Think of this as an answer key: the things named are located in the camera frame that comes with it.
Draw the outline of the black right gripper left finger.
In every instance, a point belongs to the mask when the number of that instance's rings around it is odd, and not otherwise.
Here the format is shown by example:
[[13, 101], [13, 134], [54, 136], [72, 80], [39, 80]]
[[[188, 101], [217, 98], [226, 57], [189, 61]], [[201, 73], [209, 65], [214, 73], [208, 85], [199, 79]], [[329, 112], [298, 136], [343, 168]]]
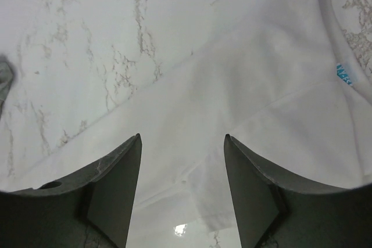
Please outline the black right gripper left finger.
[[141, 152], [137, 134], [40, 188], [1, 192], [1, 247], [125, 247]]

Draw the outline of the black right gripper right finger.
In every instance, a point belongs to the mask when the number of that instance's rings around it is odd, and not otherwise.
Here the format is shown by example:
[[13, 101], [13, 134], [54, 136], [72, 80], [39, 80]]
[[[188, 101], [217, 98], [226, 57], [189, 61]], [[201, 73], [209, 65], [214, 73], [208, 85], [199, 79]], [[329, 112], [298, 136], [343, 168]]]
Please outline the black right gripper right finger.
[[307, 179], [230, 135], [224, 159], [242, 247], [371, 246], [371, 185]]

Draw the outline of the white t-shirt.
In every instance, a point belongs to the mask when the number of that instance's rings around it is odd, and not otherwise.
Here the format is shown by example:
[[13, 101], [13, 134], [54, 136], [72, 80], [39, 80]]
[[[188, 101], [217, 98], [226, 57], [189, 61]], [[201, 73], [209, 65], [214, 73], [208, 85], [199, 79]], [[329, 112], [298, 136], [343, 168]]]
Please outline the white t-shirt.
[[371, 181], [371, 77], [335, 14], [355, 0], [1, 0], [15, 81], [1, 189], [37, 188], [140, 134], [131, 233], [227, 227], [226, 134], [308, 179]]

